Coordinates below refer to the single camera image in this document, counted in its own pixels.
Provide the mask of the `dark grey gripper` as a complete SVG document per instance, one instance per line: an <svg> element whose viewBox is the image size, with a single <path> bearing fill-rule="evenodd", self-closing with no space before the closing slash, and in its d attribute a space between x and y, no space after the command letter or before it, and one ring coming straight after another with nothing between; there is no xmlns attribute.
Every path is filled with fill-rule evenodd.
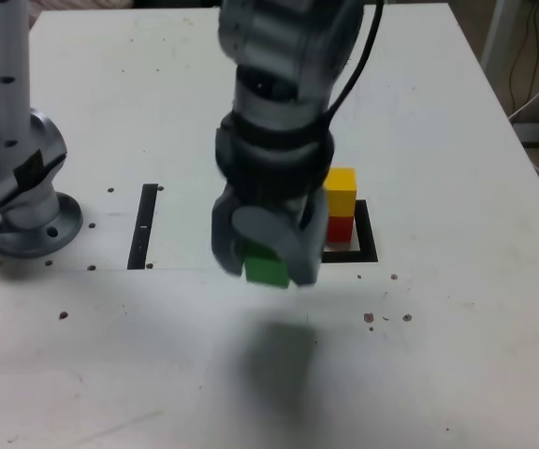
<svg viewBox="0 0 539 449"><path fill-rule="evenodd" d="M211 212L220 267L247 282L316 283L328 232L323 179L227 179Z"/></svg>

